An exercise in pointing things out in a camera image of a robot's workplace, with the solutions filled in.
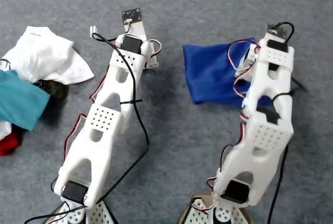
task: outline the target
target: gray felt surface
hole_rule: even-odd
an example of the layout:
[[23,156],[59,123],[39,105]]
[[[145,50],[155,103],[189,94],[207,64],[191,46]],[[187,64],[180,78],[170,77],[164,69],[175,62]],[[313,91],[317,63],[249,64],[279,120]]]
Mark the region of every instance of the gray felt surface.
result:
[[[107,45],[89,38],[89,25],[116,36],[123,32],[120,12],[135,7],[142,8],[146,33],[163,43],[163,52],[159,69],[145,72],[138,89],[151,149],[106,200],[118,221],[176,223],[193,194],[208,192],[205,179],[215,175],[223,146],[238,140],[238,109],[191,103],[182,45],[261,38],[267,22],[288,20],[296,27],[290,41],[296,50],[293,74],[310,92],[294,98],[295,134],[273,223],[332,223],[332,0],[0,0],[0,56],[26,26],[49,26],[75,42],[96,75],[70,86],[59,118],[42,119],[14,154],[0,157],[0,223],[23,223],[59,205],[49,184],[62,164],[63,141],[77,115],[87,113],[88,95],[111,55]],[[142,130],[132,115],[113,150],[106,185],[143,147]],[[249,208],[256,223],[266,222],[276,181]]]

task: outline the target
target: blue fabric bag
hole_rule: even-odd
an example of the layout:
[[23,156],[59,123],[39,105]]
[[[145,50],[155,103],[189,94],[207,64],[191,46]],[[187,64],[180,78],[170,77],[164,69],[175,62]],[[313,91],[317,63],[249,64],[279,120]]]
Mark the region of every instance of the blue fabric bag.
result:
[[0,120],[32,130],[50,95],[18,78],[15,70],[0,70]]
[[[213,102],[241,106],[243,98],[233,90],[236,71],[227,59],[229,45],[183,46],[186,82],[195,104]],[[238,43],[230,50],[230,56],[236,67],[249,46],[250,42]],[[239,91],[245,92],[250,84],[244,81],[236,87]],[[271,102],[267,97],[259,100],[261,106],[269,103]]]

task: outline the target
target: perforated panel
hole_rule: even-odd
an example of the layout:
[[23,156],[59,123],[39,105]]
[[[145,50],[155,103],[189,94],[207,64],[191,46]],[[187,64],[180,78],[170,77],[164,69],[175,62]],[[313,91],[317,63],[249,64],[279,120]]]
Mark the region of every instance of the perforated panel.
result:
[[[121,54],[123,54],[125,56],[125,59],[128,62],[131,69],[133,69],[133,70],[142,69],[142,66],[146,62],[146,58],[143,55],[139,55],[139,54],[135,54],[135,53],[132,53],[132,52],[124,51],[122,49],[120,49],[119,51],[121,52]],[[116,65],[118,67],[121,67],[121,68],[124,68],[124,69],[128,70],[125,62],[123,61],[121,56],[116,51],[113,51],[113,53],[112,53],[110,64]]]
[[[61,212],[64,212],[64,211],[68,211],[69,208],[67,207],[66,204],[63,204],[61,209],[58,211],[58,213],[61,213]],[[55,222],[52,222],[52,224],[68,224],[68,223],[71,223],[71,224],[79,224],[83,217],[84,217],[84,213],[85,211],[82,210],[82,209],[79,209],[73,213],[69,213],[65,218],[62,219],[62,217],[64,217],[65,215],[61,215],[59,217],[57,217],[57,221]],[[46,224],[50,223],[51,221],[53,221],[54,219],[52,220],[48,220],[46,222]]]
[[[202,199],[194,200],[194,204],[201,209],[206,208],[206,205],[204,204]],[[190,207],[190,211],[188,212],[184,224],[208,224],[208,215],[205,215],[204,213]]]
[[[68,207],[66,204],[63,204],[60,212],[68,211]],[[77,210],[75,212],[69,213],[64,219],[60,219],[64,215],[57,217],[59,219],[56,222],[52,222],[52,224],[79,224],[82,222],[84,214],[86,213],[86,224],[114,224],[111,215],[105,206],[104,202],[100,202],[98,205],[93,207],[92,209],[87,210]]]
[[279,66],[285,66],[291,68],[293,66],[293,56],[289,53],[279,51],[277,49],[264,46],[259,52],[259,58],[266,60],[269,63],[277,64]]
[[224,223],[224,222],[228,222],[230,219],[231,219],[231,208],[226,208],[226,207],[218,207],[216,208],[216,211],[215,211],[215,215],[216,215],[216,218]]
[[283,132],[268,126],[259,125],[256,129],[253,143],[263,150],[273,151],[280,144],[280,141],[287,137]]
[[104,202],[98,203],[87,211],[86,224],[113,224],[111,215]]
[[[198,207],[207,208],[202,199],[196,199],[194,201],[194,204]],[[242,214],[242,212],[237,207],[233,208],[217,208],[215,211],[216,218],[224,223],[231,220],[232,224],[248,224],[246,221],[245,216]],[[186,219],[183,222],[184,224],[209,224],[209,216],[201,213],[200,211],[197,211],[194,208],[190,208],[190,211],[188,212],[188,215]]]
[[90,108],[87,124],[93,129],[107,132],[117,124],[120,117],[120,112],[94,103]]
[[233,207],[231,215],[233,224],[248,224],[245,216],[241,213],[239,208]]

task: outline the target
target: circuit board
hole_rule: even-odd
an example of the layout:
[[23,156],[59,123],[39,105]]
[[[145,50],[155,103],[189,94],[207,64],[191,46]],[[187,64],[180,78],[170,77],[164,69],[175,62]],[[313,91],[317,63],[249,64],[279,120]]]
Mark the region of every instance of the circuit board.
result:
[[127,25],[129,23],[136,23],[142,21],[142,15],[141,15],[141,9],[130,9],[121,12],[122,19],[123,19],[123,25]]

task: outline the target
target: robotic arm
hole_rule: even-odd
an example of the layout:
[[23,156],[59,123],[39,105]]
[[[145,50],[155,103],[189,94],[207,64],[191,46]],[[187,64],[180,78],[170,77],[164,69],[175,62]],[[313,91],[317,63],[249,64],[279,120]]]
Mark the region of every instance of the robotic arm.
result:
[[[192,204],[198,212],[207,215],[208,223],[248,224],[239,209],[259,202],[293,135],[290,79],[294,49],[287,42],[285,29],[268,25],[264,38],[250,45],[236,68],[236,82],[240,78],[251,82],[246,94],[234,88],[244,98],[240,112],[241,137],[226,157],[224,148],[216,177],[208,179],[208,182],[214,181],[213,205],[206,208],[199,200]],[[272,100],[270,108],[258,106],[262,96]],[[244,174],[251,174],[252,180],[242,180]]]
[[[93,99],[85,124],[73,141],[54,186],[54,192],[71,209],[84,205],[88,211],[100,202],[101,190],[110,167],[112,147],[117,135],[124,133],[128,126],[142,72],[145,68],[158,66],[156,55],[160,49],[155,51],[153,42],[159,42],[147,40],[140,9],[124,11],[122,17],[127,33],[117,37],[118,51],[112,53],[107,73],[98,88],[100,90],[95,93],[96,99]],[[96,31],[96,27],[91,27],[91,35],[96,34]],[[108,101],[115,94],[119,95],[121,111],[108,107]],[[96,140],[98,132],[101,138]],[[86,159],[91,163],[91,182],[73,177],[75,169]],[[70,223],[80,223],[83,214],[80,214],[77,221],[70,219]]]

